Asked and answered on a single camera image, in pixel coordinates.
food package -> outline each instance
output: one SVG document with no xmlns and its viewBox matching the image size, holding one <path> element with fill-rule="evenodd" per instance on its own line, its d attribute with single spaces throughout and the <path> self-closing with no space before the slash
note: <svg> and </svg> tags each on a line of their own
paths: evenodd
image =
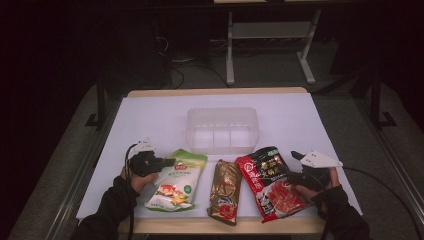
<svg viewBox="0 0 424 240">
<path fill-rule="evenodd" d="M 225 224 L 237 225 L 237 208 L 243 176 L 236 163 L 219 160 L 215 166 L 208 216 Z"/>
<path fill-rule="evenodd" d="M 310 205 L 288 182 L 284 170 L 288 166 L 276 147 L 239 157 L 236 163 L 255 196 L 262 223 L 285 218 Z"/>
<path fill-rule="evenodd" d="M 200 174 L 207 163 L 207 156 L 179 149 L 167 158 L 175 158 L 173 167 L 159 173 L 154 182 L 158 189 L 145 204 L 152 211 L 179 212 L 193 209 L 192 203 Z"/>
</svg>

cable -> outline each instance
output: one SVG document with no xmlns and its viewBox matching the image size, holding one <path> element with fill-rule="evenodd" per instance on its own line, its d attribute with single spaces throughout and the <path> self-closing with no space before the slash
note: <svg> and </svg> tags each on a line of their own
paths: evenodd
<svg viewBox="0 0 424 240">
<path fill-rule="evenodd" d="M 165 54 L 166 50 L 168 50 L 168 47 L 169 47 L 168 39 L 166 39 L 164 37 L 156 37 L 156 41 L 157 40 L 161 40 L 161 41 L 165 42 L 165 47 L 163 48 L 163 50 L 161 52 L 161 53 Z"/>
<path fill-rule="evenodd" d="M 311 177 L 312 179 L 314 179 L 321 186 L 322 192 L 319 193 L 319 194 L 323 194 L 323 196 L 324 196 L 324 203 L 325 203 L 325 205 L 327 207 L 327 212 L 330 212 L 330 210 L 329 210 L 330 209 L 330 204 L 328 204 L 329 201 L 327 199 L 327 189 L 325 188 L 325 186 L 323 186 L 321 184 L 321 182 L 314 175 L 312 175 L 312 174 L 310 174 L 308 172 L 302 172 L 302 173 L 303 174 L 306 174 L 309 177 Z M 321 238 L 320 238 L 321 240 L 327 239 L 327 235 L 328 235 L 328 231 L 329 231 L 329 228 L 328 227 L 329 227 L 329 222 L 330 222 L 329 221 L 329 218 L 330 218 L 330 215 L 327 215 L 327 218 L 325 219 L 324 229 L 322 231 Z"/>
<path fill-rule="evenodd" d="M 130 160 L 128 159 L 128 155 L 129 155 L 131 149 L 133 147 L 135 147 L 136 145 L 137 144 L 131 145 L 128 148 L 127 153 L 125 154 L 125 180 L 127 182 L 127 193 L 128 193 L 128 200 L 129 200 L 129 203 L 128 203 L 129 209 L 128 210 L 130 212 L 130 229 L 128 231 L 128 240 L 132 239 L 132 235 L 133 235 L 133 232 L 134 232 L 134 204 L 133 204 L 134 196 L 133 196 L 132 191 L 131 191 L 131 174 L 130 174 L 130 168 L 128 166 L 128 163 L 129 163 Z"/>
<path fill-rule="evenodd" d="M 351 168 L 351 167 L 343 167 L 343 169 L 346 169 L 346 170 L 350 170 L 350 171 L 354 171 L 354 172 L 359 172 L 359 173 L 362 173 L 362 174 L 364 174 L 364 175 L 366 175 L 366 176 L 368 176 L 368 177 L 370 177 L 370 178 L 372 178 L 372 179 L 374 179 L 375 181 L 377 181 L 378 183 L 380 183 L 383 187 L 385 187 L 387 190 L 389 190 L 396 198 L 397 198 L 397 200 L 399 200 L 399 202 L 402 204 L 402 206 L 405 208 L 405 210 L 406 210 L 406 212 L 408 213 L 408 215 L 409 215 L 409 217 L 411 218 L 411 221 L 412 221 L 412 224 L 414 225 L 414 228 L 415 228 L 415 231 L 416 231 L 416 233 L 417 233 L 417 237 L 418 237 L 418 239 L 419 240 L 422 240 L 422 237 L 421 237 L 421 233 L 420 233 L 420 230 L 419 230 L 419 228 L 418 228 L 418 224 L 417 224 L 417 222 L 415 221 L 415 218 L 414 218 L 414 216 L 413 216 L 413 214 L 412 214 L 412 212 L 411 212 L 411 210 L 408 208 L 408 206 L 406 205 L 406 203 L 400 198 L 400 196 L 398 195 L 398 194 L 396 194 L 395 193 L 395 191 L 393 191 L 389 186 L 387 186 L 387 184 L 385 184 L 383 181 L 381 181 L 380 179 L 378 179 L 377 177 L 375 177 L 375 176 L 373 176 L 373 175 L 371 175 L 371 174 L 369 174 L 369 173 L 367 173 L 367 172 L 365 172 L 365 171 L 362 171 L 362 170 L 359 170 L 359 169 L 356 169 L 356 168 Z"/>
<path fill-rule="evenodd" d="M 178 89 L 178 88 L 180 88 L 182 85 L 183 85 L 183 83 L 184 83 L 184 74 L 181 72 L 181 71 L 178 71 L 177 69 L 175 69 L 175 68 L 171 68 L 170 70 L 173 70 L 173 71 L 175 71 L 175 72 L 177 72 L 177 73 L 179 73 L 180 75 L 181 75 L 181 82 L 180 82 L 180 84 L 178 84 L 177 86 L 174 86 L 174 82 L 172 81 L 172 77 L 169 77 L 169 88 L 170 89 Z"/>
<path fill-rule="evenodd" d="M 221 74 L 219 74 L 216 70 L 214 70 L 214 69 L 212 69 L 212 68 L 210 68 L 210 67 L 207 67 L 207 66 L 202 66 L 202 65 L 192 65 L 192 66 L 179 66 L 178 68 L 190 68 L 190 67 L 197 67 L 197 68 L 205 68 L 205 69 L 208 69 L 208 70 L 210 70 L 210 71 L 212 71 L 212 72 L 214 72 L 220 79 L 221 79 L 221 81 L 225 84 L 225 86 L 227 87 L 227 88 L 230 88 L 231 87 L 231 85 L 228 85 L 227 84 L 227 82 L 225 81 L 225 79 L 221 76 Z"/>
<path fill-rule="evenodd" d="M 215 43 L 220 43 L 220 42 L 222 42 L 220 45 L 218 46 L 214 45 Z M 227 40 L 225 39 L 210 40 L 209 43 L 211 47 L 209 54 L 211 57 L 219 52 L 226 50 L 226 47 L 228 46 Z"/>
</svg>

table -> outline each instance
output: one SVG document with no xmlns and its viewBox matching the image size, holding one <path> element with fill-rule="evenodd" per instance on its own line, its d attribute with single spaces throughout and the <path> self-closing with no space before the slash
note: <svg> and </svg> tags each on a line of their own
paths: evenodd
<svg viewBox="0 0 424 240">
<path fill-rule="evenodd" d="M 289 167 L 300 171 L 290 151 L 307 153 L 319 150 L 337 159 L 330 139 L 320 121 L 311 95 L 303 88 L 187 89 L 135 91 L 124 98 L 109 137 L 99 158 L 87 192 L 77 213 L 78 219 L 93 214 L 104 191 L 119 175 L 127 148 L 149 137 L 156 145 L 156 156 L 165 157 L 178 148 L 189 150 L 185 140 L 186 113 L 194 107 L 253 107 L 258 113 L 260 137 L 256 149 L 276 146 Z M 209 193 L 213 170 L 219 159 L 234 161 L 235 155 L 209 155 L 208 164 L 196 189 L 196 208 L 186 212 L 162 213 L 147 210 L 143 203 L 155 188 L 146 187 L 134 210 L 135 233 L 144 234 L 309 234 L 320 233 L 324 221 L 316 209 L 307 208 L 286 219 L 261 224 L 262 217 L 253 194 L 243 180 L 237 226 L 232 227 L 209 218 Z M 344 174 L 339 169 L 350 203 L 358 202 Z M 119 231 L 128 231 L 129 220 Z"/>
</svg>

red snack bag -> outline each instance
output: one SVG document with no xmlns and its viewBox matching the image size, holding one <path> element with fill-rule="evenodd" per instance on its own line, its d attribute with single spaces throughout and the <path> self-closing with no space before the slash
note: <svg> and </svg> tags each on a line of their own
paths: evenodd
<svg viewBox="0 0 424 240">
<path fill-rule="evenodd" d="M 310 205 L 287 181 L 277 163 L 287 167 L 276 147 L 266 147 L 236 159 L 252 190 L 262 223 L 288 217 Z"/>
</svg>

sleeve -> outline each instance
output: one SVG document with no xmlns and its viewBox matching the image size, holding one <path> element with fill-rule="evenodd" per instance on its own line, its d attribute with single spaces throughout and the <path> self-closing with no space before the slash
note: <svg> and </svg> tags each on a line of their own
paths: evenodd
<svg viewBox="0 0 424 240">
<path fill-rule="evenodd" d="M 348 196 L 342 186 L 337 186 L 312 198 L 316 206 L 327 203 L 328 215 L 318 208 L 318 215 L 328 221 L 328 229 L 335 240 L 371 239 L 368 223 L 349 204 Z"/>
<path fill-rule="evenodd" d="M 113 180 L 113 187 L 109 188 L 102 197 L 97 212 L 84 218 L 74 230 L 71 240 L 118 239 L 118 227 L 122 220 L 129 216 L 129 201 L 137 205 L 139 196 L 131 188 L 131 198 L 128 196 L 125 180 L 118 176 Z"/>
</svg>

